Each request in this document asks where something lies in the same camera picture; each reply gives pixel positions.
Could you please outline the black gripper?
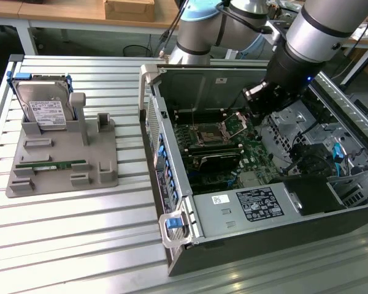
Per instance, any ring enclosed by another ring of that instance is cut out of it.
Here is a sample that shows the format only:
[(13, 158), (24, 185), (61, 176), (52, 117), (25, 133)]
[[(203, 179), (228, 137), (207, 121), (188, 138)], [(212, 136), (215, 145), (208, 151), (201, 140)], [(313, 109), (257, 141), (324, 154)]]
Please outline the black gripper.
[(252, 115), (262, 118), (297, 101), (324, 65), (324, 62), (312, 63), (295, 56), (286, 45), (277, 46), (266, 75), (258, 86), (248, 90)]

